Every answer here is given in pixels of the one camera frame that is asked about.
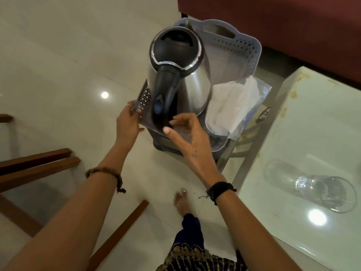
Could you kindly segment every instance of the white cloth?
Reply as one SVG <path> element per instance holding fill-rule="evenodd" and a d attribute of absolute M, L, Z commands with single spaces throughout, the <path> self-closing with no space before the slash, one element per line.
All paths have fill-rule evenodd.
<path fill-rule="evenodd" d="M 227 136 L 235 131 L 260 99 L 257 81 L 252 76 L 244 85 L 235 81 L 215 84 L 205 124 L 211 133 Z"/>

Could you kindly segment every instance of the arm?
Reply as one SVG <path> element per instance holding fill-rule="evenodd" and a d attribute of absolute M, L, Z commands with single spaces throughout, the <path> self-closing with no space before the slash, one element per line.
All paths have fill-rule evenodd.
<path fill-rule="evenodd" d="M 128 152 L 142 131 L 139 113 L 129 102 L 117 118 L 117 139 L 100 167 L 122 171 Z M 10 270 L 85 270 L 93 253 L 117 181 L 93 173 L 49 223 L 4 268 Z"/>
<path fill-rule="evenodd" d="M 184 155 L 190 168 L 209 189 L 216 182 L 226 181 L 217 170 L 210 149 L 209 138 L 193 113 L 174 116 L 173 126 L 186 126 L 192 133 L 192 143 L 185 141 L 175 130 L 165 127 L 164 133 Z M 252 271 L 301 271 L 298 265 L 274 240 L 250 210 L 231 190 L 217 200 L 222 217 L 247 267 Z"/>

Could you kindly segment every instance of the table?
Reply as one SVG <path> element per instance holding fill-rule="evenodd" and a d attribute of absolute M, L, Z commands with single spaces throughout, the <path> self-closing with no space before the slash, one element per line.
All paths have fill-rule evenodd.
<path fill-rule="evenodd" d="M 335 271 L 361 266 L 361 206 L 333 212 L 270 184 L 264 170 L 279 159 L 308 174 L 345 178 L 360 195 L 360 103 L 361 91 L 299 68 L 280 88 L 233 181 L 273 236 Z"/>

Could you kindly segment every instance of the foot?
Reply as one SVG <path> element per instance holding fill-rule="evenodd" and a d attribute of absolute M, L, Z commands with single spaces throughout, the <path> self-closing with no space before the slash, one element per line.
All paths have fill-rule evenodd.
<path fill-rule="evenodd" d="M 185 214 L 192 214 L 188 204 L 187 190 L 182 188 L 182 193 L 177 192 L 174 195 L 174 206 L 182 217 L 184 217 Z"/>

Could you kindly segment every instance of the hand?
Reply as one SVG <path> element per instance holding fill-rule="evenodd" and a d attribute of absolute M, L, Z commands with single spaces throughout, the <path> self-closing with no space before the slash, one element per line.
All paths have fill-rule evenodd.
<path fill-rule="evenodd" d="M 128 102 L 117 118 L 117 139 L 115 143 L 125 148 L 127 152 L 132 149 L 139 132 L 144 131 L 144 128 L 139 128 L 142 110 L 137 109 L 133 115 L 131 114 L 134 103 L 135 101 Z"/>
<path fill-rule="evenodd" d="M 192 134 L 192 142 L 185 141 L 174 129 L 164 127 L 163 132 L 178 147 L 188 165 L 207 188 L 224 181 L 215 165 L 208 134 L 202 129 L 196 114 L 182 113 L 169 122 L 172 126 L 185 126 Z"/>

